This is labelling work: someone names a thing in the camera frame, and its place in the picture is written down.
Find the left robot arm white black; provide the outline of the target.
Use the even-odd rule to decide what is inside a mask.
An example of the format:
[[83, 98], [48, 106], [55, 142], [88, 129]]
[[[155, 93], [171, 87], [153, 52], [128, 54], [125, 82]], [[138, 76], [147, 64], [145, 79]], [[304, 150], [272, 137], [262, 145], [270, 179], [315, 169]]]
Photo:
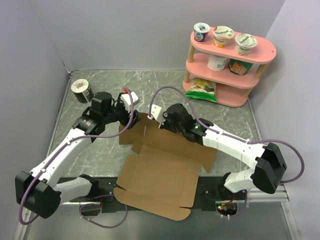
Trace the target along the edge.
[[83, 150], [104, 137], [106, 125], [119, 122], [125, 130], [132, 128], [138, 121], [139, 113], [134, 106], [139, 101], [136, 93], [127, 88], [117, 99], [108, 92], [97, 92], [58, 147], [30, 172], [21, 171], [15, 177], [19, 209], [26, 208], [46, 219], [70, 200], [84, 197], [94, 201], [99, 195], [97, 179], [82, 174], [67, 182], [59, 180]]

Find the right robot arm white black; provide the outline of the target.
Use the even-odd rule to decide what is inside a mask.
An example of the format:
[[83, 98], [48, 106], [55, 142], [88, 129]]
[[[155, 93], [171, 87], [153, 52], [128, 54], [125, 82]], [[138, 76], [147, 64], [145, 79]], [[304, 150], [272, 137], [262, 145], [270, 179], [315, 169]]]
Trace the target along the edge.
[[274, 194], [287, 170], [280, 148], [274, 144], [252, 144], [248, 140], [224, 131], [203, 118], [196, 120], [186, 108], [176, 103], [167, 109], [152, 105], [151, 115], [161, 129], [183, 136], [190, 142], [221, 151], [248, 166], [247, 170], [226, 173], [218, 187], [223, 199], [237, 192], [257, 188]]

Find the brown cardboard box sheet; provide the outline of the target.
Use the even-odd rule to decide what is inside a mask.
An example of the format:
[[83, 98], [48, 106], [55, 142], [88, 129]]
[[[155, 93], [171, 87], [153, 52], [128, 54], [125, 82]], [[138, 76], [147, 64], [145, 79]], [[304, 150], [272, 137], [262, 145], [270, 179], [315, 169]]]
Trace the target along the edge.
[[138, 116], [139, 122], [119, 136], [119, 144], [131, 145], [134, 153], [124, 162], [114, 196], [130, 207], [184, 220], [194, 205], [199, 172], [211, 171], [217, 150], [160, 129], [147, 113]]

